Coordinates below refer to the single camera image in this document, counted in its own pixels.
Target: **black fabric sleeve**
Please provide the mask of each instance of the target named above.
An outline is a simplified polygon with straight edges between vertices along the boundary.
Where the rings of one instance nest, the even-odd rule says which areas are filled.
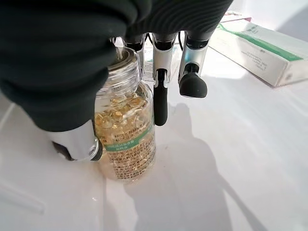
[[[150,0],[0,2],[0,89],[47,131],[93,118],[116,52],[111,37],[151,10]]]

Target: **black rubber fingertip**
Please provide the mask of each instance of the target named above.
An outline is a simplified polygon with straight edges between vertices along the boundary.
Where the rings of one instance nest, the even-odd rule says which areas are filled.
[[[206,83],[195,73],[183,76],[179,83],[180,94],[192,98],[204,98],[207,95]]]
[[[165,88],[163,84],[154,88],[154,122],[157,126],[163,126],[167,121],[167,92],[168,88]]]

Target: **white box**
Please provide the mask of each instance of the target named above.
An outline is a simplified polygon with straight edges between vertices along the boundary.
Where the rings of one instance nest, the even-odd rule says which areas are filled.
[[[220,23],[209,46],[272,86],[308,78],[308,43],[246,20]]]
[[[248,16],[248,15],[244,15],[244,14],[242,14],[240,12],[236,12],[236,11],[227,11],[223,15],[220,22],[223,23],[223,22],[229,22],[229,21],[235,21],[235,20],[241,20],[241,19],[245,19],[249,22],[251,21],[251,17]]]

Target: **silver metal joint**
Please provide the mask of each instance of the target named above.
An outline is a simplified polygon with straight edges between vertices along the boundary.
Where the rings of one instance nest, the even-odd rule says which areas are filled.
[[[68,160],[98,160],[102,156],[102,144],[94,135],[92,121],[78,128],[62,132],[49,132],[57,152]]]

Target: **label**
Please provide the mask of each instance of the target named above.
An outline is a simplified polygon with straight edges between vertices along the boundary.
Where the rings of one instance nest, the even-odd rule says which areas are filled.
[[[248,29],[247,31],[251,32],[251,31],[255,30],[257,27],[258,26],[255,25],[252,28]],[[277,46],[275,46],[271,43],[268,43],[266,41],[263,41],[261,39],[253,38],[253,37],[246,35],[244,33],[241,33],[241,32],[227,30],[221,23],[217,26],[217,29],[224,30],[224,31],[229,32],[231,34],[234,34],[238,37],[241,37],[241,38],[243,38],[243,39],[245,39],[245,40],[247,40],[247,41],[249,41],[249,42],[251,42],[251,43],[267,50],[267,51],[270,51],[270,52],[272,52],[276,55],[279,55],[280,57],[282,57],[282,58],[284,58],[288,61],[296,61],[296,60],[302,60],[303,59],[303,58],[301,58],[301,57],[299,57],[295,54],[292,54],[288,51],[285,51],[285,50],[281,49],[280,47],[277,47]]]
[[[151,130],[152,126],[153,126],[153,123],[151,122],[149,127],[141,135],[139,135],[138,137],[131,139],[127,142],[117,143],[117,144],[112,144],[112,145],[106,144],[105,145],[106,151],[108,151],[108,152],[125,151],[127,149],[135,147],[136,145],[139,144],[139,141]],[[134,130],[129,131],[129,132],[136,134],[136,132],[138,132],[138,131],[140,131],[140,128],[135,128]],[[127,132],[124,135],[126,137],[129,136],[129,132]]]

